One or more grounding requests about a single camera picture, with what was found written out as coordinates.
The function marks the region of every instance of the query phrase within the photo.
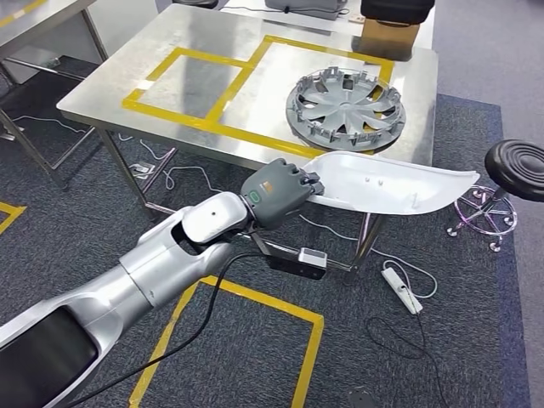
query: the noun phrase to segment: black bag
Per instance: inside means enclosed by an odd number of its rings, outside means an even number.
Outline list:
[[[435,0],[362,0],[361,14],[367,19],[392,23],[420,24],[435,6]]]

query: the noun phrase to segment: white power strip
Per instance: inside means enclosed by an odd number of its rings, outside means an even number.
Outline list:
[[[423,309],[412,292],[408,289],[404,282],[402,281],[393,268],[387,268],[382,271],[382,275],[386,278],[389,286],[406,306],[412,315],[420,313]]]

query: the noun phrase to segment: green logo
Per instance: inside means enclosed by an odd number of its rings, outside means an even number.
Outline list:
[[[259,204],[260,202],[260,195],[255,190],[250,191],[249,196],[250,200],[251,200],[254,204]]]

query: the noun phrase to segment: gray carpet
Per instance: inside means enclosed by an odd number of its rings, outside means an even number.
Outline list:
[[[437,0],[432,48],[440,58],[438,92],[500,105],[504,138],[544,145],[542,27],[542,0]],[[519,79],[529,84],[526,92],[518,92]],[[513,202],[522,214],[516,261],[531,401],[544,406],[544,207]]]
[[[36,116],[58,117],[51,106],[69,87],[69,82],[48,78],[49,88],[44,94],[49,103],[36,105],[36,87],[45,86],[44,75],[11,93],[2,105],[14,106],[12,115],[32,107]],[[435,165],[481,171],[484,152],[501,137],[500,123],[497,106],[441,95]],[[23,125],[32,127],[36,142],[48,150],[49,156],[58,154],[59,145],[67,146],[74,138],[55,125]],[[151,226],[97,138],[89,140],[63,170],[71,177],[66,193],[48,181],[18,145],[0,143],[0,200],[28,206],[0,236],[0,286],[5,288],[0,298],[0,322],[110,268]],[[137,157],[152,160],[136,140],[122,143],[121,148],[128,162]],[[250,173],[185,154],[178,154],[173,164],[203,166],[213,186],[223,190],[239,189]],[[175,191],[165,191],[161,181],[152,195],[172,207],[210,196],[201,174],[191,172],[176,173]],[[303,213],[352,236],[356,235],[360,221],[351,212],[310,204]],[[422,324],[450,406],[529,406],[512,237],[505,241],[501,253],[493,254],[487,241],[469,231],[457,239],[446,235],[444,227],[451,216],[447,208],[391,218],[376,247],[432,271],[439,281],[435,297],[423,302]],[[345,261],[353,250],[349,241],[300,218],[268,235],[290,245],[324,249]],[[250,247],[245,242],[236,245],[240,250]],[[316,282],[271,271],[258,259],[235,264],[227,279],[324,316],[324,333],[305,406],[349,407],[348,392],[353,387],[371,394],[379,408],[440,406],[429,359],[402,359],[370,341],[367,330],[392,347],[413,351],[395,342],[381,325],[366,327],[366,319],[379,316],[401,334],[420,342],[417,322],[381,277],[383,261],[371,256],[350,287],[343,285],[341,274],[334,270]],[[432,288],[424,276],[410,273],[410,277],[416,292]],[[195,330],[211,291],[210,286],[198,287],[174,331],[171,346]],[[148,315],[127,333],[88,390],[147,360],[173,307]],[[221,292],[209,327],[189,348],[161,364],[140,405],[290,406],[309,331],[310,325],[304,320]],[[81,406],[126,406],[136,381],[132,378]]]

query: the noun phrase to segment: brown box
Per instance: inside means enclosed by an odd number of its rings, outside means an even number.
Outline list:
[[[355,51],[388,60],[407,61],[412,57],[412,47],[419,30],[419,24],[411,26],[366,19]]]

